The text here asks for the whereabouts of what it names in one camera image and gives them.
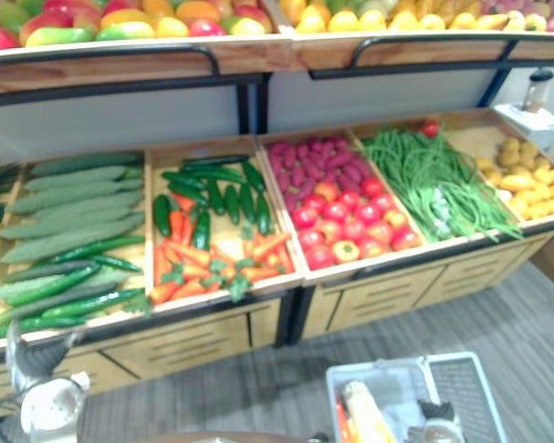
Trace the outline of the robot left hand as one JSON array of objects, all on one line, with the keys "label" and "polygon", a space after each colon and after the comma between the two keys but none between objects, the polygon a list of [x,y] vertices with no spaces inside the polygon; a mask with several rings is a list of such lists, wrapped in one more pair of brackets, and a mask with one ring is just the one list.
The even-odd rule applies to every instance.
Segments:
[{"label": "robot left hand", "polygon": [[79,330],[73,330],[56,341],[30,344],[24,340],[21,332],[20,322],[15,319],[6,333],[6,368],[16,393],[49,380],[56,367],[82,336]]}]

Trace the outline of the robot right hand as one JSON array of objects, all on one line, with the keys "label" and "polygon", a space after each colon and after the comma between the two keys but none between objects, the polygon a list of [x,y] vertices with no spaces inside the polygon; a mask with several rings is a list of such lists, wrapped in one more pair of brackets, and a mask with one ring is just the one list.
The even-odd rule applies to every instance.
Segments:
[{"label": "robot right hand", "polygon": [[433,434],[457,433],[460,428],[455,422],[456,414],[449,401],[435,403],[418,400],[417,404],[425,418],[422,431]]}]

